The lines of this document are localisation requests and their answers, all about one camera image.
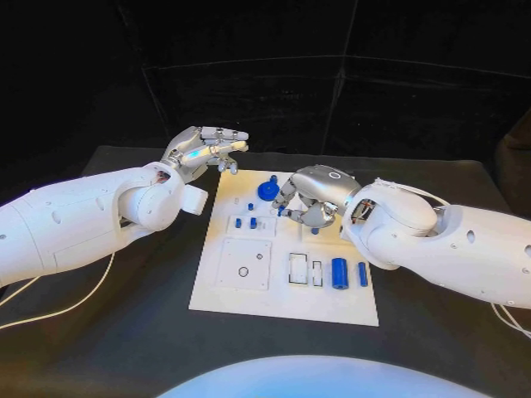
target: blue cylinder on board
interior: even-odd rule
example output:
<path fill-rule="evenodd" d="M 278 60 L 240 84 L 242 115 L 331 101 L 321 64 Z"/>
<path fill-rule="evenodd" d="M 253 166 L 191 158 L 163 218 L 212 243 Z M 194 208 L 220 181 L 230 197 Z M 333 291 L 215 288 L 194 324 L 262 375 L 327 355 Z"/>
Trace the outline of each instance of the blue cylinder on board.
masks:
<path fill-rule="evenodd" d="M 348 274 L 346 272 L 346 259 L 333 259 L 333 288 L 348 289 Z"/>

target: white board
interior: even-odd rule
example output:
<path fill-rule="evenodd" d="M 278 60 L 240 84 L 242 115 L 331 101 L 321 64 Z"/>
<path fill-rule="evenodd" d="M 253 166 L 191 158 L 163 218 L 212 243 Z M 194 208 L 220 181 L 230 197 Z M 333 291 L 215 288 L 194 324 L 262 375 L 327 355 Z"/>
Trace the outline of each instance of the white board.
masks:
<path fill-rule="evenodd" d="M 271 202 L 256 195 L 256 187 L 274 174 L 281 187 L 289 172 L 239 170 L 235 176 L 220 175 L 190 309 L 379 326 L 369 263 L 353 244 L 338 237 L 340 220 L 314 235 L 311 228 L 276 217 Z M 298 198 L 288 208 L 304 208 Z M 240 228 L 235 227 L 238 218 Z M 307 256 L 307 284 L 289 283 L 291 258 L 297 279 L 304 281 L 304 257 L 295 255 Z M 347 262 L 346 290 L 333 288 L 331 259 L 337 257 Z M 367 287 L 360 287 L 361 261 L 367 265 Z"/>

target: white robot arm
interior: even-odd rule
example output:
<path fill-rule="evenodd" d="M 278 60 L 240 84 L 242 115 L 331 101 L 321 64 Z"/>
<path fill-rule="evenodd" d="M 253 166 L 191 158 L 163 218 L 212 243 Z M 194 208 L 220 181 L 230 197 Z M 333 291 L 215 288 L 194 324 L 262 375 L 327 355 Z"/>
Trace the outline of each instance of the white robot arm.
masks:
<path fill-rule="evenodd" d="M 180 210 L 199 215 L 207 193 L 186 185 L 207 164 L 236 173 L 227 153 L 248 134 L 190 127 L 160 162 L 32 190 L 0 207 L 0 287 L 79 268 L 163 230 Z"/>
<path fill-rule="evenodd" d="M 305 167 L 274 207 L 298 192 L 308 211 L 282 215 L 311 227 L 343 216 L 341 237 L 383 269 L 412 269 L 433 284 L 484 300 L 531 308 L 531 221 L 449 205 L 413 187 L 377 179 L 360 187 L 340 170 Z M 423 197 L 439 201 L 433 207 Z"/>

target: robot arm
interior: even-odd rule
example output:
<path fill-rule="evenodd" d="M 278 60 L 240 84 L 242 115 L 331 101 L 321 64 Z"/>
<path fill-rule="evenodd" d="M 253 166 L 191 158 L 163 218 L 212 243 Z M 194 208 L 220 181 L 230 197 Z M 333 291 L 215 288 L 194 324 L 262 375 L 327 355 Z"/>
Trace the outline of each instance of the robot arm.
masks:
<path fill-rule="evenodd" d="M 308 214 L 311 210 L 318 214 L 312 209 L 317 203 L 328 204 L 334 211 L 324 217 L 333 222 L 334 214 L 343 215 L 341 237 L 373 265 L 383 269 L 403 266 L 433 284 L 480 300 L 531 308 L 531 221 L 449 205 L 428 192 L 380 179 L 360 188 L 327 166 L 298 170 L 288 185 L 294 186 L 292 195 L 302 192 L 304 204 L 311 207 L 297 216 L 285 209 L 282 215 L 323 227 L 323 217 Z M 274 207 L 287 204 L 285 186 Z M 311 187 L 323 196 L 311 195 Z M 423 196 L 442 206 L 433 207 Z"/>
<path fill-rule="evenodd" d="M 248 134 L 190 127 L 160 162 L 32 190 L 0 207 L 0 287 L 92 263 L 163 230 L 180 210 L 200 214 L 207 193 L 186 185 L 227 156 L 248 150 Z"/>

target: table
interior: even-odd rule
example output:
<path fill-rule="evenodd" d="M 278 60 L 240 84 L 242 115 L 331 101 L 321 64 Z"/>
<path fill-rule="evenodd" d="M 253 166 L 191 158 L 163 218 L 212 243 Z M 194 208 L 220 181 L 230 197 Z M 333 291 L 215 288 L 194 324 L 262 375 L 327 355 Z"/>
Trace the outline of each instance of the table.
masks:
<path fill-rule="evenodd" d="M 163 149 L 98 147 L 85 174 L 138 167 Z M 507 211 L 481 163 L 238 153 L 240 168 L 295 171 L 327 164 L 360 184 L 376 177 L 451 202 Z M 155 396 L 199 374 L 278 355 L 357 357 L 405 366 L 491 396 L 531 396 L 531 342 L 487 303 L 405 269 L 373 267 L 377 328 L 187 309 L 219 173 L 202 216 L 117 253 L 94 297 L 68 314 L 0 332 L 0 396 Z M 45 277 L 0 309 L 0 324 L 68 307 L 108 263 Z"/>

